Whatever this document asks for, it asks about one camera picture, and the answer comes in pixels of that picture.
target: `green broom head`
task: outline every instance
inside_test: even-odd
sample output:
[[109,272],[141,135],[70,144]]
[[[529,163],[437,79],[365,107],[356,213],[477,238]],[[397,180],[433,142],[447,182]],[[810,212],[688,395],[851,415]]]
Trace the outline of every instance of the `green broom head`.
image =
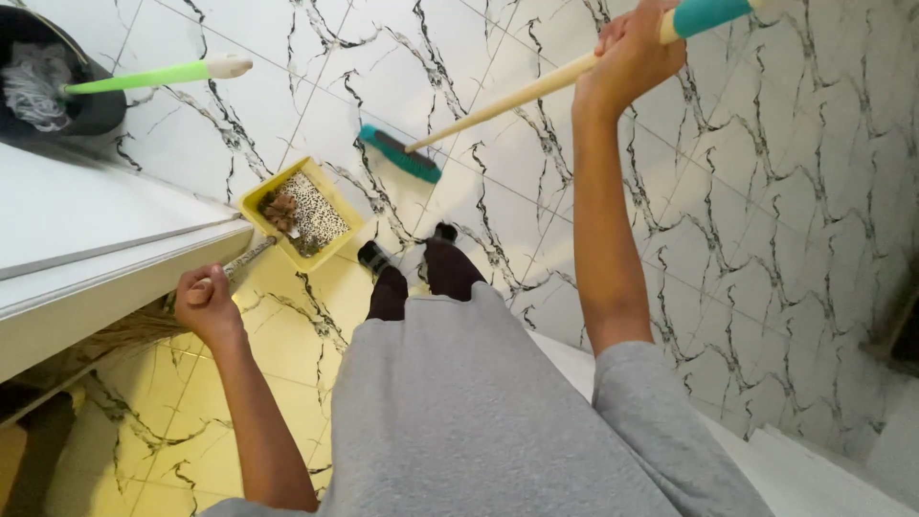
[[388,160],[412,176],[428,183],[437,183],[440,180],[440,168],[434,163],[434,160],[417,151],[405,153],[405,144],[401,144],[389,134],[380,131],[376,126],[362,125],[358,138],[380,149]]

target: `dark gray bucket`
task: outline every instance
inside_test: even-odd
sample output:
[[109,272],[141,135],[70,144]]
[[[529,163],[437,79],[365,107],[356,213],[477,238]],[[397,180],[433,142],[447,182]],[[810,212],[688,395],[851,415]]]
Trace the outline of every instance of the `dark gray bucket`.
[[[61,43],[71,54],[75,83],[108,79],[112,74],[87,56],[83,49],[61,28],[26,9],[0,6],[0,67],[6,66],[13,42]],[[3,78],[0,77],[0,97]],[[124,120],[128,102],[123,91],[74,96],[67,102],[70,124],[60,131],[40,132],[25,121],[17,119],[6,101],[0,102],[0,138],[12,140],[53,139],[58,136],[89,136],[104,134],[117,128]]]

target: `forearm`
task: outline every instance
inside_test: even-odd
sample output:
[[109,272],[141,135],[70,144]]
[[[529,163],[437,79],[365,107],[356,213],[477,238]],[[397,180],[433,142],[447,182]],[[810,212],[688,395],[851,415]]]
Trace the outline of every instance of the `forearm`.
[[652,339],[615,122],[574,125],[574,267],[595,354],[622,340]]
[[316,511],[309,472],[248,345],[213,350],[233,418],[245,498],[272,508]]

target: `mop head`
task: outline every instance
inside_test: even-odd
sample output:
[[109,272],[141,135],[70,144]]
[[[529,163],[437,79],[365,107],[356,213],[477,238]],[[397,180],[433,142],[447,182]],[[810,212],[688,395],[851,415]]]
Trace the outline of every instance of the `mop head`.
[[41,132],[59,131],[70,123],[61,93],[72,77],[63,45],[14,42],[12,57],[0,75],[6,106],[17,119]]
[[357,138],[380,149],[380,152],[394,165],[412,176],[428,183],[440,181],[440,168],[434,163],[434,160],[422,156],[417,151],[410,154],[405,153],[405,144],[401,144],[375,126],[364,124],[360,127],[360,134]]

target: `person's right hand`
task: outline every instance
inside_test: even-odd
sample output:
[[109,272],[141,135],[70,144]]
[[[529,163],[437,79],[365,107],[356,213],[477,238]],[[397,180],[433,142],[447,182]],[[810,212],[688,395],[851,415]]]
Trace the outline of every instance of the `person's right hand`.
[[[198,283],[206,278],[210,285]],[[176,319],[201,338],[215,357],[220,351],[247,346],[243,317],[230,297],[230,281],[220,264],[182,275],[176,287]]]
[[686,63],[686,41],[661,45],[661,20],[673,0],[640,0],[634,11],[607,23],[594,49],[596,66],[578,78],[572,119],[615,124],[638,97]]

